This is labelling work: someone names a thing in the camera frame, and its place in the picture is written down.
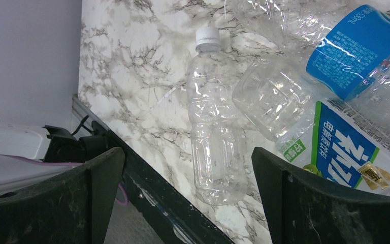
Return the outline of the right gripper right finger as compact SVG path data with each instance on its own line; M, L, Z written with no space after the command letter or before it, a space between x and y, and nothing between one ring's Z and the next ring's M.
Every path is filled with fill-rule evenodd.
M390 243L390 196L331 182L262 147L251 160L273 243Z

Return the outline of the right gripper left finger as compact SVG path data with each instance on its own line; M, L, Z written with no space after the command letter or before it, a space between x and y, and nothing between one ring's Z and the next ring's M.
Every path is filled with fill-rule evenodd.
M119 147L0 196L0 243L103 243L125 154Z

